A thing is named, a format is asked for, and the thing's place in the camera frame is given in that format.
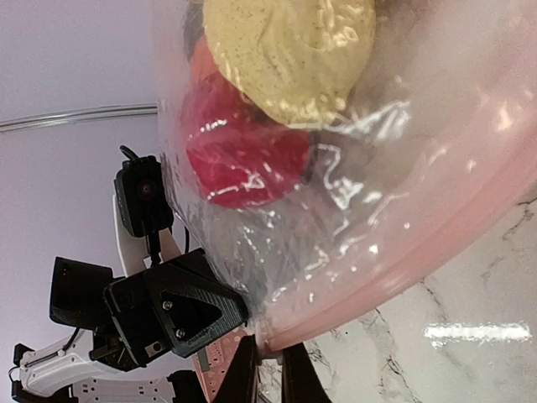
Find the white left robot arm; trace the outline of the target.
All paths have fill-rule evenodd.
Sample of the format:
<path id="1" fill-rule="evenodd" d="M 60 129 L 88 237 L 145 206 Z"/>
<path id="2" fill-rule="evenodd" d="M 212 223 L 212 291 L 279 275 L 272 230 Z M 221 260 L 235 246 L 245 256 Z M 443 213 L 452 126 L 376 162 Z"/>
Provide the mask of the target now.
<path id="1" fill-rule="evenodd" d="M 58 257 L 49 313 L 74 332 L 38 351 L 15 346 L 17 402 L 67 402 L 67 387 L 79 381 L 145 368 L 167 353 L 187 359 L 249 318 L 243 298 L 214 276 L 203 249 L 151 266 L 138 258 L 120 277 Z"/>

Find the clear zip top bag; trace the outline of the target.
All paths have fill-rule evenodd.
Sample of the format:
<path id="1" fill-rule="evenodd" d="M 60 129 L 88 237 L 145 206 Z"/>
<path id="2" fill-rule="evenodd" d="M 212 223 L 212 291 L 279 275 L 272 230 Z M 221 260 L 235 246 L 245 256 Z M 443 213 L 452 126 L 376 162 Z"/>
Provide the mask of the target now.
<path id="1" fill-rule="evenodd" d="M 372 54 L 347 108 L 310 135 L 294 190 L 226 208 L 199 192 L 181 110 L 205 1 L 156 1 L 164 188 L 216 277 L 276 352 L 421 281 L 536 181 L 536 4 L 374 1 Z"/>

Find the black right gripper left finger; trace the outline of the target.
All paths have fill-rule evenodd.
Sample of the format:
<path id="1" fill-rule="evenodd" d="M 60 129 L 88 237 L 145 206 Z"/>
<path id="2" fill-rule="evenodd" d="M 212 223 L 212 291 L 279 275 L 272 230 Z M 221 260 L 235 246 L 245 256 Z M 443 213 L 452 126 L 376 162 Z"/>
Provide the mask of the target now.
<path id="1" fill-rule="evenodd" d="M 246 336 L 216 393 L 214 403 L 254 403 L 258 392 L 258 348 L 254 336 Z"/>

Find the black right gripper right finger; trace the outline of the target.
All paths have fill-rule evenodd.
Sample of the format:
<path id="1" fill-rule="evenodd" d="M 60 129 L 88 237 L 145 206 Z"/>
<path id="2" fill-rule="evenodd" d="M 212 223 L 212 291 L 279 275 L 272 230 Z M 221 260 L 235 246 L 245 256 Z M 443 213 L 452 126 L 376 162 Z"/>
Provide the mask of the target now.
<path id="1" fill-rule="evenodd" d="M 283 351 L 283 402 L 331 403 L 303 343 Z"/>

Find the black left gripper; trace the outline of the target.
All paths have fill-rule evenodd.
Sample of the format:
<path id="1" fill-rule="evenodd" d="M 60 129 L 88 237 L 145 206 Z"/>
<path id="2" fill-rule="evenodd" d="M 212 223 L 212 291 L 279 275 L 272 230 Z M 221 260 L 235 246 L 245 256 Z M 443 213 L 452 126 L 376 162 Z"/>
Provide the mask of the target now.
<path id="1" fill-rule="evenodd" d="M 196 249 L 118 278 L 108 267 L 58 257 L 50 319 L 91 331 L 91 358 L 128 372 L 168 352 L 190 357 L 246 323 L 248 309 Z"/>

